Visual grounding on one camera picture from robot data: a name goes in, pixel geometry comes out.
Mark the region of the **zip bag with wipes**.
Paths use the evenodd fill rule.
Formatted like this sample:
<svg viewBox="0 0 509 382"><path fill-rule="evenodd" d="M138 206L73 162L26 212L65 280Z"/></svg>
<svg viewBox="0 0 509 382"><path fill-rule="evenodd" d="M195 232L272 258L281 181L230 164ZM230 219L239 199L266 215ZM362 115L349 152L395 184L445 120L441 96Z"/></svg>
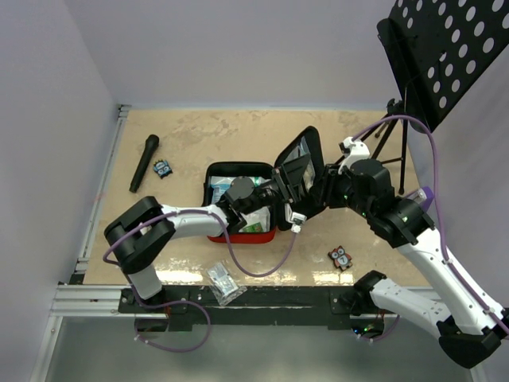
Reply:
<svg viewBox="0 0 509 382"><path fill-rule="evenodd" d="M207 275L212 282L212 293L220 306L227 306L247 291L245 286L240 286L232 278L228 269L221 262L208 268Z"/></svg>

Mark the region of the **bandage plasters bag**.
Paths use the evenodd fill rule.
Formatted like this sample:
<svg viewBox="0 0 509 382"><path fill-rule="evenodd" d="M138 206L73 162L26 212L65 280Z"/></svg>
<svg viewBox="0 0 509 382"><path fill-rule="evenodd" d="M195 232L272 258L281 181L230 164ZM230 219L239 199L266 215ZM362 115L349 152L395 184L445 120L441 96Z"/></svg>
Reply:
<svg viewBox="0 0 509 382"><path fill-rule="evenodd" d="M299 143L299 153L300 155L310 154L311 150L309 148L308 140L305 136L303 136Z"/></svg>

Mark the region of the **blue mask package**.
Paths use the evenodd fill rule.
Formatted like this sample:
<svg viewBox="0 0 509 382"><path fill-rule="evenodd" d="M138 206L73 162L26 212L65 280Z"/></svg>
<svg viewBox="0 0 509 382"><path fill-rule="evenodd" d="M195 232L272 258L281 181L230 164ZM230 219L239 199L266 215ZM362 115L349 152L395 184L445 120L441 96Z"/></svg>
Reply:
<svg viewBox="0 0 509 382"><path fill-rule="evenodd" d="M215 204L220 200L222 195L230 188L234 177L211 176L209 178L210 187L212 188L212 203Z"/></svg>

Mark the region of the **bag with beige gloves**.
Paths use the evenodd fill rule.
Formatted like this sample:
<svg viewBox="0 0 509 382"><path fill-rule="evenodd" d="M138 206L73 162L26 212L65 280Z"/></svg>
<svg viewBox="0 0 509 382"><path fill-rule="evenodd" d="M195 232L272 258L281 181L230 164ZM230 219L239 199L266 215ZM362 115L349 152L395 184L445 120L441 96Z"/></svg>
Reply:
<svg viewBox="0 0 509 382"><path fill-rule="evenodd" d="M288 161L294 160L294 159L296 159L300 156L303 156L305 154L308 154L308 153L309 153L309 148L304 143L300 143L297 146L295 146L293 148L293 150L289 153L287 160ZM305 172L303 174L303 182L304 182L304 186L307 191L309 191L311 189L311 187L313 186L315 176L316 176L316 174L315 174L313 162L312 162L312 160L309 160L309 162L305 168Z"/></svg>

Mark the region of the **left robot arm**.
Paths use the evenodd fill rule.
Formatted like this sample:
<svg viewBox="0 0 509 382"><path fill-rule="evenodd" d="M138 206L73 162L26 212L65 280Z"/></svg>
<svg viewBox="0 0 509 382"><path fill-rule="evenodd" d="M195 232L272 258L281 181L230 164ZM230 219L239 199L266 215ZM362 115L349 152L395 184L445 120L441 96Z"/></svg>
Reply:
<svg viewBox="0 0 509 382"><path fill-rule="evenodd" d="M291 205L307 194L305 172L310 154L282 163L270 180L256 185L248 177L237 177L215 203L195 209L175 208L144 197L104 230L110 244L104 255L115 256L114 264L130 283L136 301L147 312L160 310L165 293L153 262L170 240L192 236L230 235L247 226L247 218L264 208Z"/></svg>

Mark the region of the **red medicine kit case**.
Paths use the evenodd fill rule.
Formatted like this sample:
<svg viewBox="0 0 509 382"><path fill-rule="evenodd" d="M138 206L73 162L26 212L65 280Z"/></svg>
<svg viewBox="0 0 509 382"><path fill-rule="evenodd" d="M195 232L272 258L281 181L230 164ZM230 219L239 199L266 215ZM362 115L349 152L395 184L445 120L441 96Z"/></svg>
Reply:
<svg viewBox="0 0 509 382"><path fill-rule="evenodd" d="M308 140L311 150L310 157L315 169L315 180L309 190L309 195L295 204L269 204L261 201L256 196L256 185L252 177L264 177L271 179L274 168L282 163L288 162L287 157L295 146L300 143L301 138L305 136ZM310 219L318 213L324 211L324 202L320 200L321 189L323 185L325 164L321 149L320 135L317 128L306 127L277 157L274 164L265 162L215 162L211 164L206 171L204 183L204 205L212 204L212 188L209 178L211 176L234 177L230 188L224 193L227 194L226 201L233 201L243 212L252 213L268 207L270 210L270 230L263 233L242 233L242 228L233 228L229 235L230 241L234 244L265 244L270 242L277 230L288 231L291 227L289 217L293 212L300 213Z"/></svg>

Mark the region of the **white gauze pad packet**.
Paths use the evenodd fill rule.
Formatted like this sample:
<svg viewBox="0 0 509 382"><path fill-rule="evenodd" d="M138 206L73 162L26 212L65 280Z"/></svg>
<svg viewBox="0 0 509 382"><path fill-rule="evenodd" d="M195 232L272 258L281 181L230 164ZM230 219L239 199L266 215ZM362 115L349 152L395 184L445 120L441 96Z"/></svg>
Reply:
<svg viewBox="0 0 509 382"><path fill-rule="evenodd" d="M261 209L249 214L242 214L242 217L246 221L246 225L244 227L259 222L264 227L264 232L268 232L270 230L270 210L268 207L262 207Z"/></svg>

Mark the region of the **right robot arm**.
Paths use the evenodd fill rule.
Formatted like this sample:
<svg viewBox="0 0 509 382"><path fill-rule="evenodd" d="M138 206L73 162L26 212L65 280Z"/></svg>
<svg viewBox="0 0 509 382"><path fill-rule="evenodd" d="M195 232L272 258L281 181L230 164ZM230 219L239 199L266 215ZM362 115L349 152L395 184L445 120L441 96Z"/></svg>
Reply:
<svg viewBox="0 0 509 382"><path fill-rule="evenodd" d="M508 336L508 310L491 298L446 247L430 216L416 201L398 197L390 173L360 140L346 138L344 160L328 174L329 208L348 208L374 234L408 259L440 300L435 302L370 271L353 287L352 311L388 310L430 333L456 364L474 368Z"/></svg>

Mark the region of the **green wind oil box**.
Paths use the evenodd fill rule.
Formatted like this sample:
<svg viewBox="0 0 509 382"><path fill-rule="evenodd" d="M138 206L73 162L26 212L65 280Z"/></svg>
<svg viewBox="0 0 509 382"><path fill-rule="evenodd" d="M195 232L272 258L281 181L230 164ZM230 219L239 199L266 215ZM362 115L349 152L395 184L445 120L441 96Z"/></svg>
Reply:
<svg viewBox="0 0 509 382"><path fill-rule="evenodd" d="M251 225L247 225L242 229L243 233L261 233L264 232L264 227L261 223L255 223Z"/></svg>

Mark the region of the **white medicine bottle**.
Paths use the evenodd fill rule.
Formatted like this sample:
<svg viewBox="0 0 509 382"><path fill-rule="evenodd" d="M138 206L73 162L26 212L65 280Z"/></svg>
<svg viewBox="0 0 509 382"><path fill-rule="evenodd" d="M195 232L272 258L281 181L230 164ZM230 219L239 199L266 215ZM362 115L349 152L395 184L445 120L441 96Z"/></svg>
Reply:
<svg viewBox="0 0 509 382"><path fill-rule="evenodd" d="M256 186L261 185L268 181L268 179L265 179L264 177L252 177L252 181Z"/></svg>

